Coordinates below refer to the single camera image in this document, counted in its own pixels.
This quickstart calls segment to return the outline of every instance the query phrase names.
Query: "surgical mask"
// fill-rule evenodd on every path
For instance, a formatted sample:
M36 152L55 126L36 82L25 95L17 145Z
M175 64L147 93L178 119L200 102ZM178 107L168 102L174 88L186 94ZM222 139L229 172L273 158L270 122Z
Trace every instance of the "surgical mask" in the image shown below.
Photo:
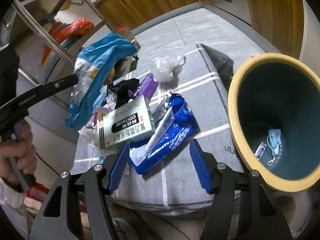
M267 144L271 149L273 159L267 162L268 166L271 166L275 161L276 155L279 154L279 147L281 146L280 129L268 130Z

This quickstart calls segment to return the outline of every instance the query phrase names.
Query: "purple packaging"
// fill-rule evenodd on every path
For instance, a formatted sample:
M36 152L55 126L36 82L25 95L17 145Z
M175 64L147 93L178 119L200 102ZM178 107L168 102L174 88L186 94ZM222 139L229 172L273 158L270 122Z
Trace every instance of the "purple packaging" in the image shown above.
M144 95L148 101L152 98L158 86L158 82L153 80L153 74L149 73L137 87L136 91L132 94L131 98L135 99Z

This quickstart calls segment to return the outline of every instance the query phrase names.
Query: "ear loop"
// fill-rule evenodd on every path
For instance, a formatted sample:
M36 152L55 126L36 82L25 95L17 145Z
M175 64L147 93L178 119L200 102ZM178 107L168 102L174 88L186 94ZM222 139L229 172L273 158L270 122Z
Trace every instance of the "ear loop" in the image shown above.
M270 143L269 143L269 135L268 135L268 137L267 137L267 144L268 144L268 146L270 147L271 152L272 152L272 155L273 155L273 159L272 159L271 161L268 161L268 162L267 162L267 165L268 165L268 166L271 166L271 165L273 164L273 162L275 161L275 159L276 159L276 155L275 155L274 150L273 150L272 147L270 146Z

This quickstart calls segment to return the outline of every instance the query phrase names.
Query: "blue plastic bag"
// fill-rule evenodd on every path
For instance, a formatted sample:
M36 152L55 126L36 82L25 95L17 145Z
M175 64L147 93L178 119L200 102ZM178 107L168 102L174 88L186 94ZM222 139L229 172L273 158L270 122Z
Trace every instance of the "blue plastic bag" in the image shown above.
M101 40L82 50L75 63L79 78L74 87L67 127L80 130L90 120L103 82L113 65L120 59L133 55L138 48L118 34L109 32Z
M175 150L186 138L198 129L198 123L188 104L180 94L172 94L166 114L159 122L156 133L150 141L156 145L150 151L152 143L133 148L130 145L130 162L138 174L156 166L171 151Z

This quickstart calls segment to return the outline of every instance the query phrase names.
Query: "trash bin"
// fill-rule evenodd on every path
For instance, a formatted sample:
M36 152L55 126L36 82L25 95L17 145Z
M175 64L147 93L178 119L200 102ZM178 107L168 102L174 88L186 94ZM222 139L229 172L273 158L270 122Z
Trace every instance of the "trash bin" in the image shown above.
M228 115L241 159L276 190L297 192L320 178L320 79L300 61L266 53L249 58L230 85ZM269 129L281 130L281 148L254 155Z

